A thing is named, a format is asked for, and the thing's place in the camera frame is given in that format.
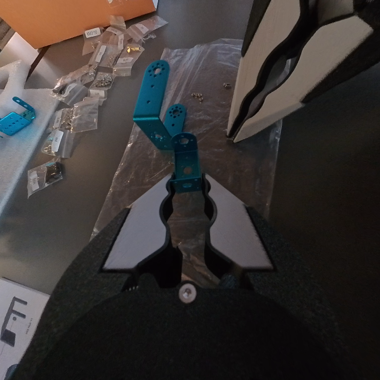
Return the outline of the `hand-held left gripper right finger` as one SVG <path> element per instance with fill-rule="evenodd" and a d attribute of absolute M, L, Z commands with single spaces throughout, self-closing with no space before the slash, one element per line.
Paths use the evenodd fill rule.
<path fill-rule="evenodd" d="M 211 248 L 241 270 L 273 270 L 273 264 L 246 205 L 210 175 L 205 175 L 213 216 Z"/>

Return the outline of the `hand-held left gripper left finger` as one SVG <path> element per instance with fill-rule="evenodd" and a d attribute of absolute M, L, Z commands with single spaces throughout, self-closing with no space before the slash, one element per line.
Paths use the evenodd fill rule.
<path fill-rule="evenodd" d="M 173 189 L 168 174 L 130 206 L 108 257 L 106 271 L 132 271 L 169 245 Z"/>

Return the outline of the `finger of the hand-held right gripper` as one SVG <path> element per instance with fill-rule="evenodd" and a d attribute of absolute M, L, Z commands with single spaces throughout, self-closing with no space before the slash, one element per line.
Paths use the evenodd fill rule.
<path fill-rule="evenodd" d="M 241 50 L 228 138 L 244 140 L 252 135 L 243 135 L 243 125 L 287 75 L 287 54 L 298 45 L 308 17 L 309 1 L 254 1 Z"/>
<path fill-rule="evenodd" d="M 269 93 L 263 105 L 243 123 L 233 141 L 249 138 L 303 107 L 303 99 L 374 29 L 359 16 L 321 26 L 302 49 L 286 80 Z"/>

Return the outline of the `small blue U bracket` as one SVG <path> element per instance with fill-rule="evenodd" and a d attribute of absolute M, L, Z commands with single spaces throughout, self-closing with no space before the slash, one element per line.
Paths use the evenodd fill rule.
<path fill-rule="evenodd" d="M 202 190 L 202 172 L 196 136 L 182 132 L 172 137 L 174 177 L 170 180 L 176 193 Z"/>

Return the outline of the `large blue U bracket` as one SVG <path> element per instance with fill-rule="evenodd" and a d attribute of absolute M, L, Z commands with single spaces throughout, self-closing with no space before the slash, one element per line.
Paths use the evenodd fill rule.
<path fill-rule="evenodd" d="M 136 102 L 133 121 L 159 150 L 172 150 L 171 139 L 183 130 L 186 108 L 182 104 L 168 107 L 164 121 L 160 112 L 169 78 L 165 60 L 156 60 L 146 69 Z"/>

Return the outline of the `dark grey desk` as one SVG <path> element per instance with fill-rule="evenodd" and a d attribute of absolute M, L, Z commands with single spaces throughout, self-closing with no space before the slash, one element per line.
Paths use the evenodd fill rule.
<path fill-rule="evenodd" d="M 324 287 L 365 379 L 379 379 L 378 65 L 283 122 L 270 223 Z M 51 293 L 89 242 L 133 126 L 141 74 L 112 87 L 64 178 L 27 198 L 27 171 L 1 216 L 1 277 Z"/>

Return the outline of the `clear plastic bag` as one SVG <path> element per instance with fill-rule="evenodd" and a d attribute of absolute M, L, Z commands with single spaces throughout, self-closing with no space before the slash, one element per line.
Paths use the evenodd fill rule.
<path fill-rule="evenodd" d="M 169 106 L 184 105 L 183 131 L 197 138 L 202 172 L 268 219 L 282 122 L 238 143 L 227 138 L 241 47 L 242 40 L 218 39 L 191 49 L 165 48 L 161 59 L 169 63 L 170 73 L 160 117 Z M 232 87 L 224 88 L 223 83 Z M 193 92 L 202 93 L 203 102 L 192 98 Z M 90 239 L 172 173 L 173 153 L 156 149 L 134 125 Z M 175 194 L 173 208 L 168 224 L 172 243 L 183 254 L 182 280 L 214 287 L 218 279 L 203 257 L 208 218 L 202 193 Z"/>

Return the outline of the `white instruction manual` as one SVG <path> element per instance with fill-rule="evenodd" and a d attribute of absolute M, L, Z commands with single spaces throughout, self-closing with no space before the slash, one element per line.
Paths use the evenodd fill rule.
<path fill-rule="evenodd" d="M 0 379 L 10 379 L 28 348 L 49 295 L 0 279 Z"/>

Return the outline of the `pile of small screw bags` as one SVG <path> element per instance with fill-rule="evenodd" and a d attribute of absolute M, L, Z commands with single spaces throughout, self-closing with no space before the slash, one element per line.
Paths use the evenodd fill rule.
<path fill-rule="evenodd" d="M 98 128 L 99 107 L 115 78 L 131 75 L 144 51 L 142 43 L 167 23 L 154 15 L 127 28 L 121 16 L 110 16 L 108 28 L 84 32 L 83 55 L 92 56 L 88 64 L 59 78 L 51 91 L 67 107 L 55 111 L 50 120 L 41 153 L 53 159 L 28 171 L 28 197 L 63 178 L 61 159 L 71 157 L 79 133 Z"/>

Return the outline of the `white foam sheet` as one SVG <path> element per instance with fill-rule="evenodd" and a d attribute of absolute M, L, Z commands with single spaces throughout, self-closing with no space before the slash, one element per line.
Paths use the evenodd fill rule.
<path fill-rule="evenodd" d="M 34 153 L 37 143 L 47 128 L 50 118 L 58 105 L 48 88 L 25 89 L 30 67 L 21 60 L 2 66 L 0 69 L 1 89 L 0 116 L 10 112 L 20 114 L 24 108 L 13 102 L 19 97 L 35 109 L 36 118 L 23 130 L 12 137 L 1 139 L 0 143 L 0 213 L 6 207 L 26 164 Z"/>

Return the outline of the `orange cardboard box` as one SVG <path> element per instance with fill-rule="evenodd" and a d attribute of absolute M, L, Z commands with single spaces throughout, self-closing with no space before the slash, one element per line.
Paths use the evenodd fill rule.
<path fill-rule="evenodd" d="M 131 20 L 155 12 L 152 0 L 1 0 L 0 16 L 34 49 L 110 25 L 110 16 Z"/>

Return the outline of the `blue perforated bracket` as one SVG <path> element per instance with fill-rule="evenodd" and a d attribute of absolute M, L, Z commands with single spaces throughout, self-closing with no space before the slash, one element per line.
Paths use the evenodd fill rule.
<path fill-rule="evenodd" d="M 24 108 L 20 114 L 10 112 L 0 119 L 0 138 L 12 137 L 16 133 L 30 125 L 36 118 L 35 109 L 19 97 L 13 97 L 13 102 Z"/>

